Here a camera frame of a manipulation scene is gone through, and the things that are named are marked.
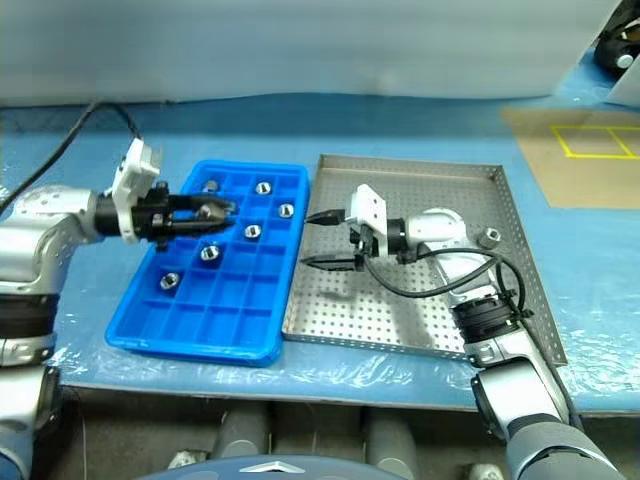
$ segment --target metal nut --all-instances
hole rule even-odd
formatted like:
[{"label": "metal nut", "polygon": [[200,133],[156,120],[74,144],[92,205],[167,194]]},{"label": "metal nut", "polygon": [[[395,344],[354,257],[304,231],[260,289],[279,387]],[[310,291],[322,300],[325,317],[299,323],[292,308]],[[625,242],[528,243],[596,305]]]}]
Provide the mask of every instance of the metal nut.
[{"label": "metal nut", "polygon": [[218,191],[218,182],[215,180],[209,180],[204,184],[204,188],[202,189],[204,192],[212,193]]},{"label": "metal nut", "polygon": [[244,236],[252,240],[258,238],[261,233],[262,228],[260,228],[260,225],[249,225],[244,229]]},{"label": "metal nut", "polygon": [[478,245],[487,250],[492,250],[498,246],[502,240],[502,235],[495,228],[487,227],[478,235]]},{"label": "metal nut", "polygon": [[283,203],[282,205],[280,205],[280,208],[278,208],[278,215],[280,215],[282,218],[293,217],[293,205],[291,205],[290,203]]},{"label": "metal nut", "polygon": [[271,184],[269,182],[260,182],[256,185],[256,193],[258,195],[269,195],[271,193]]},{"label": "metal nut", "polygon": [[203,262],[213,262],[220,256],[220,248],[217,245],[209,245],[200,250],[200,259]]},{"label": "metal nut", "polygon": [[180,283],[180,275],[177,273],[167,273],[160,279],[160,288],[163,290],[172,290]]}]

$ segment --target white bracket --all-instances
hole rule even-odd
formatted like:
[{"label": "white bracket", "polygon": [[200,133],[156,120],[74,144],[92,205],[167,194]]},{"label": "white bracket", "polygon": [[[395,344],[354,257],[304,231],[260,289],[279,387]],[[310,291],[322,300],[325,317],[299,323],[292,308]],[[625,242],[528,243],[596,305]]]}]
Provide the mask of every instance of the white bracket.
[{"label": "white bracket", "polygon": [[139,241],[133,229],[131,207],[149,193],[160,174],[160,163],[160,153],[135,138],[113,178],[111,195],[118,213],[120,234],[126,243]]},{"label": "white bracket", "polygon": [[388,255],[387,241],[387,202],[369,185],[359,185],[351,194],[351,200],[346,209],[345,222],[358,231],[361,225],[367,225],[373,230],[373,236],[378,240],[380,257]]}]

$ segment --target white wall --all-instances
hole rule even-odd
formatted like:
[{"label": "white wall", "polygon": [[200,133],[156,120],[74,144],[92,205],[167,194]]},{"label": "white wall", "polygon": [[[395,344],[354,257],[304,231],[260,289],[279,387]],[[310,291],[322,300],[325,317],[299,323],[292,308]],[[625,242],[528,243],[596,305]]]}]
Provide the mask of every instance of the white wall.
[{"label": "white wall", "polygon": [[618,0],[2,0],[0,102],[552,93]]}]

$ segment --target gray floor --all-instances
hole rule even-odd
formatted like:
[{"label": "gray floor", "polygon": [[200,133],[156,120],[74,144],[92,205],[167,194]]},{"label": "gray floor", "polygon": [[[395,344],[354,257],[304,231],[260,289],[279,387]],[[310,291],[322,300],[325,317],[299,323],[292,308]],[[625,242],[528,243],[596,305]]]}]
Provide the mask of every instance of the gray floor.
[{"label": "gray floor", "polygon": [[[130,393],[73,394],[61,428],[36,447],[34,480],[119,480],[163,470],[177,450],[210,451],[231,401]],[[363,409],[322,404],[269,406],[275,453],[315,454],[362,461]],[[472,463],[496,463],[506,473],[502,445],[485,434],[479,415],[399,412],[411,425],[423,480],[464,478]],[[629,479],[640,479],[640,418],[587,419],[591,438]]]}]

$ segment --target silver cylinder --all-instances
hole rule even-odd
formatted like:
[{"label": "silver cylinder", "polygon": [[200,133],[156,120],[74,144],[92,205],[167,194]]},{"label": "silver cylinder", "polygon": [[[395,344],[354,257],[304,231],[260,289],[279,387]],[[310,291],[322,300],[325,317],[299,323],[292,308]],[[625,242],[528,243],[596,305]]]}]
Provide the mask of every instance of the silver cylinder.
[{"label": "silver cylinder", "polygon": [[416,444],[407,424],[387,410],[371,410],[366,419],[368,464],[407,480],[419,478]]},{"label": "silver cylinder", "polygon": [[240,402],[225,413],[213,458],[269,453],[269,414],[262,402]]}]

